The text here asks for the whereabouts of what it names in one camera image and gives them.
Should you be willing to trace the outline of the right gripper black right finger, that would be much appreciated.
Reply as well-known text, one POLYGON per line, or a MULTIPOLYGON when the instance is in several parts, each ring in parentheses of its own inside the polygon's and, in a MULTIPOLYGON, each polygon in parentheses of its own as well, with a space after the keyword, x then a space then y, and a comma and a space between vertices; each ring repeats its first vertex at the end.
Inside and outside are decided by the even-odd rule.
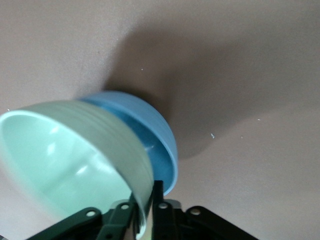
POLYGON ((164 199, 162 180, 152 190, 153 240, 255 240, 256 237, 203 206, 183 211, 178 204, 164 199))

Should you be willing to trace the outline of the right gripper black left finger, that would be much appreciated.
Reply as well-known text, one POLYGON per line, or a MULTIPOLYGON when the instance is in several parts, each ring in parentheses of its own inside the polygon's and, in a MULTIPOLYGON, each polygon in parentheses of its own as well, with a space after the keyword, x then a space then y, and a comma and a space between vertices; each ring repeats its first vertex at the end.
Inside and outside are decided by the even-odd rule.
POLYGON ((135 240, 137 202, 133 196, 102 213, 88 207, 31 236, 30 240, 135 240))

